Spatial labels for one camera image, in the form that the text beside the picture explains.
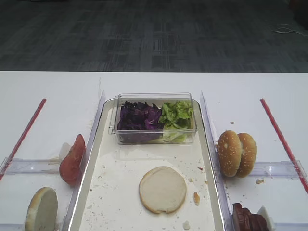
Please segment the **green lettuce in box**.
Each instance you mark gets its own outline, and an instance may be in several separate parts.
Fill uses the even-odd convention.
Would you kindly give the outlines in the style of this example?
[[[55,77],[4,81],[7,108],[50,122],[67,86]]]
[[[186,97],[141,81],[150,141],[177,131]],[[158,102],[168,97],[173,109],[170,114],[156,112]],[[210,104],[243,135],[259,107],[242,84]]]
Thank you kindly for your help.
[[[163,103],[159,123],[164,124],[164,130],[192,129],[193,108],[189,101],[176,101]],[[162,139],[165,142],[182,143],[186,140],[187,132],[167,132]]]

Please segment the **bread crumb piece on tray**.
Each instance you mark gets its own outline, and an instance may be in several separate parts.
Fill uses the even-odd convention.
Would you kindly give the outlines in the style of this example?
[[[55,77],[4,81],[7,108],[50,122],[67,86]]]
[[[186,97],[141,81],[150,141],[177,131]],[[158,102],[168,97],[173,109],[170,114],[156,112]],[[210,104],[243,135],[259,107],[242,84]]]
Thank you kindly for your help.
[[[199,205],[199,204],[200,204],[200,196],[199,196],[199,194],[198,194],[197,192],[194,192],[194,193],[193,193],[193,200],[194,200],[194,203],[195,203],[196,205]]]

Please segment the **bread crumb on table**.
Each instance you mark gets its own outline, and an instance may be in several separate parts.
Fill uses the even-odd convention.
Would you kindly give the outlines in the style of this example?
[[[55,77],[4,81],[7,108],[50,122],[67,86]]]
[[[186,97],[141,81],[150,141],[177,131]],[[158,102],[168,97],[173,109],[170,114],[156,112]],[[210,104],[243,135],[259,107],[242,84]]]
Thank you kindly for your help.
[[[261,180],[260,180],[260,179],[257,179],[255,183],[256,183],[256,184],[262,184],[263,182],[264,182],[263,179],[261,179]]]

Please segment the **brown meat patties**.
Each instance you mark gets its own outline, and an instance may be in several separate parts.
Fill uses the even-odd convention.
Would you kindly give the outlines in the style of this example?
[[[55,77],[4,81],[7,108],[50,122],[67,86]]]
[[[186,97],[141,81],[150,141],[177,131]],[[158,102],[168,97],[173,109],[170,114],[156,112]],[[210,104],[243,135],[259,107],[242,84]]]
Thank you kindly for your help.
[[[252,214],[249,209],[242,208],[240,203],[233,204],[232,219],[236,231],[269,231],[262,215]]]

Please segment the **clear plastic salad box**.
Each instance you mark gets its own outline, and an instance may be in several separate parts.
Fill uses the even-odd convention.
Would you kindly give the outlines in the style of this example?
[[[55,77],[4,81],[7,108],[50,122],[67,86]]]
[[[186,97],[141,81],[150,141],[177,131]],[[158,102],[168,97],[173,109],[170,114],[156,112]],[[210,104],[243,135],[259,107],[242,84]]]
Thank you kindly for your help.
[[[109,133],[120,144],[191,143],[197,124],[190,93],[115,96]]]

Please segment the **purple cabbage leaves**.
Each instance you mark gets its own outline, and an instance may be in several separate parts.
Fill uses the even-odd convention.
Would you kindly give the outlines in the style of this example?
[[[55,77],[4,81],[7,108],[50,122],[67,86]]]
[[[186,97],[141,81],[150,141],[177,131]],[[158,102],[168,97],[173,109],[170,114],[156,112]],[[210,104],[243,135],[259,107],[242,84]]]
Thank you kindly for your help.
[[[149,106],[146,102],[125,101],[121,106],[118,130],[162,130],[164,124],[159,123],[162,112],[154,103]],[[119,135],[125,144],[147,143],[160,138],[154,133],[129,133]]]

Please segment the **flat bun slice on tray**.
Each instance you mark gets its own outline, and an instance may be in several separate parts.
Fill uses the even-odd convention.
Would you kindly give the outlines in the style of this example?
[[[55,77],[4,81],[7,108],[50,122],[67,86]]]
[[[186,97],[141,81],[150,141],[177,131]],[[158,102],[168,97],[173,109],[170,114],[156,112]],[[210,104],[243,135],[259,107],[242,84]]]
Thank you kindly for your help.
[[[148,171],[139,183],[139,197],[151,212],[172,213],[178,210],[186,199],[187,185],[177,171],[159,166]]]

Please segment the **front sesame bun top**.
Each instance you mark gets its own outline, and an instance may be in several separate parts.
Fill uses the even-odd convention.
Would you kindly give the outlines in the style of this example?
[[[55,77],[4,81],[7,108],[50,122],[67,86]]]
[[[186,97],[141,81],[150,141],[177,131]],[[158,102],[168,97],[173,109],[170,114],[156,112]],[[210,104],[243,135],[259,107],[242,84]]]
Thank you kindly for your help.
[[[220,170],[226,177],[234,177],[241,162],[242,144],[238,135],[227,130],[218,139]]]

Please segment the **sesame bun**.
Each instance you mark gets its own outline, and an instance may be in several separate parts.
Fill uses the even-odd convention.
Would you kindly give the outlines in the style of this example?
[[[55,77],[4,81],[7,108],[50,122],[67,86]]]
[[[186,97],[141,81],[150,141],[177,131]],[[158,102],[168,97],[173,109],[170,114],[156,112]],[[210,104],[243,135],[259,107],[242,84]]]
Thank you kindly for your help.
[[[234,177],[241,162],[242,144],[238,135],[227,130],[218,139],[220,170],[226,177]]]
[[[239,133],[238,137],[242,144],[242,155],[236,177],[245,178],[254,169],[257,146],[254,138],[248,133]]]

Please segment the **white plastic piece left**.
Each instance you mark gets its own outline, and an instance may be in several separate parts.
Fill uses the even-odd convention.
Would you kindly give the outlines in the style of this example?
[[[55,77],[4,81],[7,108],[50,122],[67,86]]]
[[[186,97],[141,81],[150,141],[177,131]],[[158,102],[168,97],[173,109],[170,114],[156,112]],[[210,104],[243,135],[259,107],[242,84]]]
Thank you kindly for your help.
[[[59,158],[64,159],[69,153],[70,149],[71,149],[71,145],[65,142],[60,149]]]

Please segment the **white metal tray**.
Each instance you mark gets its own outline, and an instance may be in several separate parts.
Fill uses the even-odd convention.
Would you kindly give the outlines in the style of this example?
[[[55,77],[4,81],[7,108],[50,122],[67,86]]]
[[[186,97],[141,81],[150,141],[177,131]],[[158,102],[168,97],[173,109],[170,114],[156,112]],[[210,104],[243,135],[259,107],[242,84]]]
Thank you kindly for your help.
[[[103,106],[70,230],[217,231],[219,210],[199,103],[193,102],[198,130],[192,143],[122,145],[109,134],[113,102]],[[173,168],[187,184],[185,202],[171,214],[154,214],[139,198],[140,180],[158,166]]]

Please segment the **rear sesame bun top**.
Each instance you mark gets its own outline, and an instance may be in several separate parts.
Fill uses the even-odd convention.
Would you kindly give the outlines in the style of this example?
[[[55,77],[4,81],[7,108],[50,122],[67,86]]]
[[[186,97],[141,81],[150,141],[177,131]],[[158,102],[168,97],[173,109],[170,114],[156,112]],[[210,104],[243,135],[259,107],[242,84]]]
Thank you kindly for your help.
[[[239,133],[238,137],[242,144],[242,155],[236,177],[245,178],[254,169],[257,146],[254,138],[248,133]]]

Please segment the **right long clear divider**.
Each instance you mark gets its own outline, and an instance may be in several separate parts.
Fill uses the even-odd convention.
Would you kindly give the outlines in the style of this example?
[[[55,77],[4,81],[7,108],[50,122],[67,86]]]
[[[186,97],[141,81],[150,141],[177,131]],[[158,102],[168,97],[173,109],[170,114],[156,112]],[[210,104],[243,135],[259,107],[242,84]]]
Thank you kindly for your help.
[[[203,93],[200,95],[200,105],[203,115],[203,124],[206,133],[206,140],[209,149],[209,158],[212,167],[212,175],[215,187],[215,195],[218,204],[218,215],[216,220],[218,221],[219,228],[217,230],[233,231],[232,210],[229,209],[229,202],[226,195],[226,188],[224,184],[223,175],[220,172],[220,164],[218,159],[218,153],[216,149],[216,129],[211,121],[207,102]]]

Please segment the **long clear divider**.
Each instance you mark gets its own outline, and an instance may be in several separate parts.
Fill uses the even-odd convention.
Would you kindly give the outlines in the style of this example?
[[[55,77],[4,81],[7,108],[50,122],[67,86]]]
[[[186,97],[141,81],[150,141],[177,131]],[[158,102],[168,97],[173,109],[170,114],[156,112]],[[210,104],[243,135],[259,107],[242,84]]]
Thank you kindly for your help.
[[[218,215],[216,220],[218,221],[219,228],[217,230],[233,231],[232,210],[229,209],[229,202],[226,195],[226,188],[224,184],[223,175],[220,172],[220,164],[218,159],[218,153],[216,149],[216,129],[211,121],[207,102],[203,93],[200,95],[200,105],[203,115],[203,124],[206,133],[206,140],[209,149],[209,158],[212,167],[212,175],[215,187],[215,195],[218,204]]]
[[[99,100],[97,112],[96,112],[96,115],[95,115],[95,118],[94,118],[94,121],[93,121],[92,129],[91,129],[90,136],[89,136],[89,139],[88,139],[88,143],[87,143],[87,146],[86,146],[86,151],[85,151],[85,154],[83,155],[81,163],[80,163],[80,173],[79,173],[79,176],[78,176],[78,179],[77,179],[77,185],[74,187],[72,197],[71,197],[71,200],[70,200],[70,203],[69,203],[69,206],[68,206],[67,214],[64,217],[61,228],[59,228],[60,231],[69,231],[70,228],[71,228],[74,213],[75,213],[75,210],[76,210],[76,207],[77,207],[78,198],[80,196],[80,192],[81,192],[81,188],[82,188],[83,179],[84,179],[85,173],[87,171],[87,165],[89,163],[91,151],[92,151],[92,148],[93,148],[93,143],[94,143],[95,136],[96,136],[96,133],[97,133],[100,118],[101,118],[101,115],[102,115],[104,102],[105,102],[105,92],[104,92],[104,90],[102,90],[102,94],[101,94],[101,97],[100,97],[100,100]]]

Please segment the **left long clear divider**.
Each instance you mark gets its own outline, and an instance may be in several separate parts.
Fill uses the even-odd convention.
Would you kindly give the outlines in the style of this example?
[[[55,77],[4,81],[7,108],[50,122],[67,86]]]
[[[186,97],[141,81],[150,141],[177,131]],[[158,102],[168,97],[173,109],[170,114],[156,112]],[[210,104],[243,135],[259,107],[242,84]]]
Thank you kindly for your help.
[[[85,173],[87,171],[87,165],[89,163],[91,151],[92,151],[92,148],[93,148],[93,143],[94,143],[95,136],[96,136],[96,133],[97,133],[100,118],[101,118],[101,115],[102,115],[104,102],[105,102],[105,92],[104,92],[104,90],[102,90],[102,94],[101,94],[101,97],[100,97],[100,100],[99,100],[97,112],[96,112],[96,115],[95,115],[95,118],[94,118],[94,121],[93,121],[92,129],[91,129],[90,136],[89,136],[89,139],[88,139],[88,143],[87,143],[87,146],[86,146],[86,151],[85,151],[85,154],[83,155],[81,163],[80,163],[80,173],[79,173],[79,176],[78,176],[78,179],[77,179],[77,185],[74,187],[72,197],[71,197],[71,200],[70,200],[70,203],[69,203],[69,206],[68,206],[67,214],[64,217],[61,228],[59,228],[60,231],[69,231],[70,228],[71,228],[74,213],[75,213],[75,210],[76,210],[76,207],[77,207],[78,198],[80,196],[80,192],[81,192],[81,188],[82,188],[83,179],[84,179]]]

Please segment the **left red tape strip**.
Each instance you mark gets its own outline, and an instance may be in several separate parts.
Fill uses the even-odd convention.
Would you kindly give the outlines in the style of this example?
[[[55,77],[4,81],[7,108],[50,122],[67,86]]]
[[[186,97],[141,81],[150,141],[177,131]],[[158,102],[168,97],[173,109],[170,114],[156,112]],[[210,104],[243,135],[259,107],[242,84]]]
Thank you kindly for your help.
[[[0,170],[0,180],[2,180],[2,178],[3,178],[7,168],[9,167],[12,159],[15,157],[19,147],[21,146],[23,140],[27,136],[27,134],[28,134],[29,130],[31,129],[33,123],[35,122],[38,115],[40,114],[40,112],[41,112],[45,103],[46,103],[46,99],[42,99],[40,104],[38,105],[37,109],[35,110],[34,114],[32,115],[30,121],[28,122],[26,128],[24,129],[22,135],[20,136],[19,140],[17,141],[16,145],[14,146],[12,152],[10,153],[9,157],[6,160],[4,160],[4,166]]]

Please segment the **red tape strip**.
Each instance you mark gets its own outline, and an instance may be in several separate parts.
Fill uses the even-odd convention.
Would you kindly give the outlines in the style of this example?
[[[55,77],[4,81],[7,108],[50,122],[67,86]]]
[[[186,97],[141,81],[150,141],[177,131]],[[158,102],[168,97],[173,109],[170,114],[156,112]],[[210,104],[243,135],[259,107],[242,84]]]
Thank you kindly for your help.
[[[30,121],[28,122],[26,128],[24,129],[22,135],[20,136],[19,140],[17,141],[16,145],[14,146],[12,152],[10,153],[9,157],[6,160],[4,160],[4,166],[0,170],[0,180],[2,180],[2,178],[3,178],[7,168],[9,167],[12,159],[15,157],[19,147],[21,146],[23,140],[27,136],[27,134],[28,134],[29,130],[31,129],[33,123],[35,122],[38,115],[40,114],[40,112],[41,112],[45,103],[46,103],[46,99],[42,99],[40,104],[38,105],[37,109],[35,110],[34,114],[32,115]]]
[[[304,189],[306,191],[306,193],[308,193],[308,182],[306,180],[306,177],[304,176],[304,171],[300,168],[299,163],[295,159],[295,156],[293,155],[293,153],[292,153],[292,151],[291,151],[291,149],[290,149],[286,139],[284,138],[284,136],[283,136],[283,134],[282,134],[282,132],[281,132],[281,130],[280,130],[280,128],[279,128],[279,126],[278,126],[274,116],[273,116],[273,114],[271,113],[270,108],[268,107],[265,99],[263,99],[263,98],[260,99],[260,102],[261,102],[261,104],[262,104],[262,106],[263,106],[263,108],[264,108],[264,110],[265,110],[265,112],[266,112],[270,122],[272,123],[272,125],[273,125],[273,127],[274,127],[274,129],[275,129],[275,131],[276,131],[276,133],[277,133],[277,135],[279,137],[279,139],[280,139],[280,142],[282,143],[282,145],[283,145],[283,147],[284,147],[284,149],[285,149],[285,151],[286,151],[290,161],[292,162],[292,164],[293,164],[293,166],[294,166],[294,168],[295,168],[295,170],[296,170],[296,172],[297,172],[297,174],[299,176],[299,179],[300,179],[300,181],[301,181],[301,183],[302,183],[302,185],[303,185],[303,187],[304,187]]]

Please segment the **white plastic holder right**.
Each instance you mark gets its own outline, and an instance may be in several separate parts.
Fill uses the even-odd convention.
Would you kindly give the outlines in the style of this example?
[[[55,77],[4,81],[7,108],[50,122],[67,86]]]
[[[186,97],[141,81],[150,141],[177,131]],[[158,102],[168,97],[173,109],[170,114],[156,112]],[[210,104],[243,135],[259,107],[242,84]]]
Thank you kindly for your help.
[[[275,231],[276,230],[276,226],[273,222],[273,219],[272,219],[272,217],[270,217],[268,215],[268,212],[267,212],[267,210],[264,206],[262,206],[258,210],[257,214],[261,215],[265,219],[265,221],[267,222],[267,227],[268,227],[269,231]]]

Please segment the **right red tape strip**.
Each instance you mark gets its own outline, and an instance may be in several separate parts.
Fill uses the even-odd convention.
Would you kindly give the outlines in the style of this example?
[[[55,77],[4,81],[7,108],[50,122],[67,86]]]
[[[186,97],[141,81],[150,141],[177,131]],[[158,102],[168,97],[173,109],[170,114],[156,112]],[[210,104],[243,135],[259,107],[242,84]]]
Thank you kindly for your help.
[[[306,177],[304,176],[304,171],[300,168],[299,163],[295,159],[295,156],[293,155],[293,153],[292,153],[292,151],[291,151],[291,149],[290,149],[286,139],[284,138],[284,136],[283,136],[283,134],[282,134],[282,132],[281,132],[281,130],[280,130],[280,128],[279,128],[279,126],[278,126],[274,116],[273,116],[273,114],[271,113],[270,108],[268,107],[265,99],[263,99],[263,98],[260,99],[260,102],[261,102],[261,104],[262,104],[262,106],[263,106],[263,108],[264,108],[264,110],[265,110],[265,112],[266,112],[270,122],[272,123],[272,125],[273,125],[273,127],[274,127],[274,129],[275,129],[275,131],[276,131],[276,133],[277,133],[277,135],[279,137],[279,139],[280,139],[280,142],[282,143],[282,145],[283,145],[283,147],[284,147],[284,149],[285,149],[285,151],[286,151],[290,161],[292,162],[292,164],[293,164],[293,166],[294,166],[294,168],[295,168],[295,170],[296,170],[296,172],[297,172],[297,174],[299,176],[299,179],[300,179],[300,181],[301,181],[301,183],[302,183],[302,185],[303,185],[303,187],[304,187],[304,189],[306,191],[306,193],[308,193],[308,182],[306,180]]]

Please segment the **right cross clear divider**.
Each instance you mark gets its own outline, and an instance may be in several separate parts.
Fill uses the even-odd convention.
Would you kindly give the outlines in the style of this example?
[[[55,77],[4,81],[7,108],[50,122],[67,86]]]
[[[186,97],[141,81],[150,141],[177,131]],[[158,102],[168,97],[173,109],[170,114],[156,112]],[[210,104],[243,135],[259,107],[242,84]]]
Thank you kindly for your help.
[[[304,178],[307,174],[300,161],[255,162],[249,177]]]

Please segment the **cross clear divider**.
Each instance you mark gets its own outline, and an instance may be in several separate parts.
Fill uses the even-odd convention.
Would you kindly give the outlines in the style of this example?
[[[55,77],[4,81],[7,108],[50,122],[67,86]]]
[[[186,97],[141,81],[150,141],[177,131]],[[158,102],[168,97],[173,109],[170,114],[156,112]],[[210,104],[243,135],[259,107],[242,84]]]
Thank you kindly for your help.
[[[300,161],[255,162],[249,177],[304,178],[307,174]]]
[[[0,174],[58,174],[58,159],[5,158],[0,166]]]

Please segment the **upright bun slice left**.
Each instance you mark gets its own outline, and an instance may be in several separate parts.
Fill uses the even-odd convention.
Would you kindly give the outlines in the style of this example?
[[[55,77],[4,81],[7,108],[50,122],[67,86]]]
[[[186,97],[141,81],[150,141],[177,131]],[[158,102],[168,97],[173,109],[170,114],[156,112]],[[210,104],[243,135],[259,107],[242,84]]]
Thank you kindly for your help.
[[[58,200],[51,187],[39,189],[28,206],[25,231],[53,231],[56,224]]]

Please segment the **left cross clear divider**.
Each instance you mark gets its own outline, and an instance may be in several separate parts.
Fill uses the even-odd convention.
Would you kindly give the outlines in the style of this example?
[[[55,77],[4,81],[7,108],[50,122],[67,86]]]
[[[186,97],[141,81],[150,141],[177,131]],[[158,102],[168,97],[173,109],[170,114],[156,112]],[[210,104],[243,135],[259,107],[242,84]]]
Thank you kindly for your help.
[[[0,174],[58,174],[58,159],[5,158],[0,166]]]

